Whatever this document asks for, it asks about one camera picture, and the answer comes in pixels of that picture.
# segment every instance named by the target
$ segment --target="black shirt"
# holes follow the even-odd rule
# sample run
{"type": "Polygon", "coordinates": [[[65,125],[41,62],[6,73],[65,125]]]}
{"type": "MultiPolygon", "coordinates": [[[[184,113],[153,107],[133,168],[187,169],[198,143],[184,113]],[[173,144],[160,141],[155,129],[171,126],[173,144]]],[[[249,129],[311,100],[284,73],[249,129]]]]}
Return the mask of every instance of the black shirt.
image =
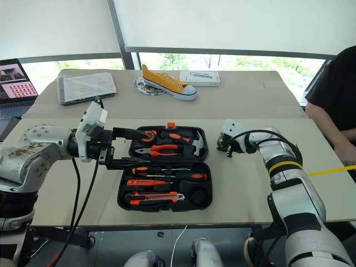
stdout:
{"type": "Polygon", "coordinates": [[[356,46],[332,60],[305,98],[323,108],[340,131],[356,127],[356,46]]]}

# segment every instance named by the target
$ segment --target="yellow band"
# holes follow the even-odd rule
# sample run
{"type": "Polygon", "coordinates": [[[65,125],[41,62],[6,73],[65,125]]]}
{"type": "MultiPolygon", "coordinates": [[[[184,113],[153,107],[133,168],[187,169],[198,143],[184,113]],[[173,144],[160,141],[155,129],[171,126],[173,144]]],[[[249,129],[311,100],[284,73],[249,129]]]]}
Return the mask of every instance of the yellow band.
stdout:
{"type": "Polygon", "coordinates": [[[283,165],[295,165],[298,166],[299,168],[303,168],[299,163],[294,162],[294,161],[282,161],[282,162],[278,162],[275,165],[273,165],[271,168],[269,168],[268,173],[271,174],[271,172],[275,169],[278,168],[279,166],[283,166],[283,165]]]}
{"type": "Polygon", "coordinates": [[[308,176],[316,176],[316,175],[322,175],[322,174],[332,174],[333,172],[338,172],[338,171],[348,171],[348,170],[354,170],[356,169],[356,165],[351,165],[347,167],[341,167],[341,168],[336,168],[336,169],[331,169],[331,170],[325,170],[325,171],[316,171],[316,172],[311,172],[308,174],[308,176]]]}

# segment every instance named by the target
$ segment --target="white shoe sole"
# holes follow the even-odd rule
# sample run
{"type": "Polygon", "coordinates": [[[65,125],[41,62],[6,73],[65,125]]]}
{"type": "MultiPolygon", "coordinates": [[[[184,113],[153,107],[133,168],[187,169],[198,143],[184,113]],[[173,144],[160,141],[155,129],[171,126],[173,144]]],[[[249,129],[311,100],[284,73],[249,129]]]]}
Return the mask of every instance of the white shoe sole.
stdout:
{"type": "Polygon", "coordinates": [[[179,99],[179,100],[192,101],[192,100],[196,99],[198,96],[198,91],[196,91],[196,93],[193,95],[183,95],[181,93],[172,92],[171,90],[167,89],[166,87],[163,87],[155,82],[146,80],[145,78],[144,78],[144,80],[148,85],[156,87],[158,89],[161,89],[161,90],[165,91],[166,93],[168,93],[169,95],[171,95],[172,97],[179,99]]]}

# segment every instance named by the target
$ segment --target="pliers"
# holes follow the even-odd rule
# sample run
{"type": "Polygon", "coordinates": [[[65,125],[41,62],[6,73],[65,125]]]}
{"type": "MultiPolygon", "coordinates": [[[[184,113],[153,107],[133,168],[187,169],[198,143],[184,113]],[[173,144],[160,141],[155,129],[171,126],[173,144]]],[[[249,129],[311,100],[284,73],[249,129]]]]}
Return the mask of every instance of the pliers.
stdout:
{"type": "Polygon", "coordinates": [[[149,154],[151,157],[182,156],[182,154],[178,154],[178,153],[160,153],[159,152],[159,151],[165,150],[165,149],[180,150],[180,149],[182,149],[182,146],[181,145],[161,145],[161,146],[153,145],[149,148],[136,149],[135,152],[139,153],[139,154],[149,154]]]}

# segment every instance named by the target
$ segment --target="notebook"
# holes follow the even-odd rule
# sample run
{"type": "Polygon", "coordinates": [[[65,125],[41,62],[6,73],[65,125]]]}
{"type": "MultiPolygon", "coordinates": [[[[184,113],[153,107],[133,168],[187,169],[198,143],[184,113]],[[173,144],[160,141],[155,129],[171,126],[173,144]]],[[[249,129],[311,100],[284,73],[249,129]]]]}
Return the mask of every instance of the notebook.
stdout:
{"type": "Polygon", "coordinates": [[[108,72],[59,76],[57,88],[58,101],[64,106],[92,101],[96,96],[105,98],[117,94],[112,76],[108,72]]]}

